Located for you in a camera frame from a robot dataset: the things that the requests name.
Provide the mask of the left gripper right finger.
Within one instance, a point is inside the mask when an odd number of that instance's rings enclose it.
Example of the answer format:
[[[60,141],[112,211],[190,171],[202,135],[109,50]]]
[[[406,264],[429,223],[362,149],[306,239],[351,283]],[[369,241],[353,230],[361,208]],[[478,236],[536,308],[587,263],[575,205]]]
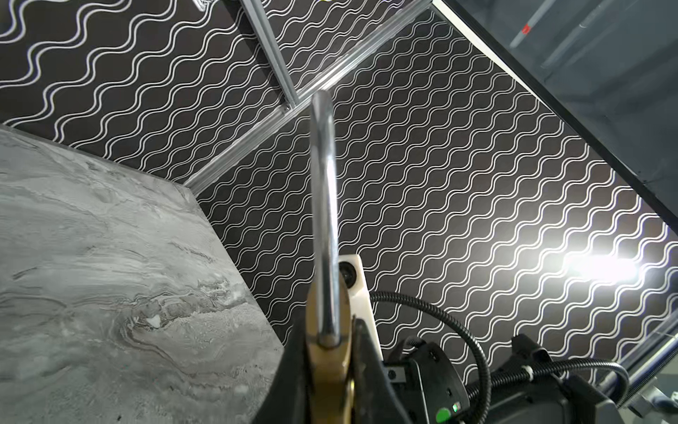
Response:
[[[352,324],[351,370],[354,423],[411,422],[386,378],[367,324],[358,318]]]

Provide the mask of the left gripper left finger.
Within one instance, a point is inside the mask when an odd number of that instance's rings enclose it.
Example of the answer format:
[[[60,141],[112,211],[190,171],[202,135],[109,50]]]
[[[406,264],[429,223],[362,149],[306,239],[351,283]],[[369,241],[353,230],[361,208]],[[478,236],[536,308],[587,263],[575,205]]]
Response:
[[[274,380],[253,423],[309,423],[308,384],[310,371],[305,342],[305,319],[300,318],[291,334]]]

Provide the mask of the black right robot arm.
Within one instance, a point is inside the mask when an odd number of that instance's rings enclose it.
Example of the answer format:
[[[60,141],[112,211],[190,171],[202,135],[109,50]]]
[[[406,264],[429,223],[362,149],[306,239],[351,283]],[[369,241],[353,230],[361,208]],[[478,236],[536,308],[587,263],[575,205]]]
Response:
[[[480,403],[480,385],[465,384],[443,350],[410,337],[384,364],[384,373],[412,423],[467,423]],[[630,379],[608,360],[554,360],[523,334],[491,374],[488,423],[619,423]]]

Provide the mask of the long shackle brass padlock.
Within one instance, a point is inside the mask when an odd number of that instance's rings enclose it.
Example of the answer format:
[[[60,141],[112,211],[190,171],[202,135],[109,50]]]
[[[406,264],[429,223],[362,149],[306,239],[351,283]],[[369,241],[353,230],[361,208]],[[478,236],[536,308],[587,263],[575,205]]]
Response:
[[[349,423],[353,400],[351,311],[338,261],[333,105],[324,90],[312,97],[310,154],[314,278],[307,299],[305,343],[311,375],[311,422]]]

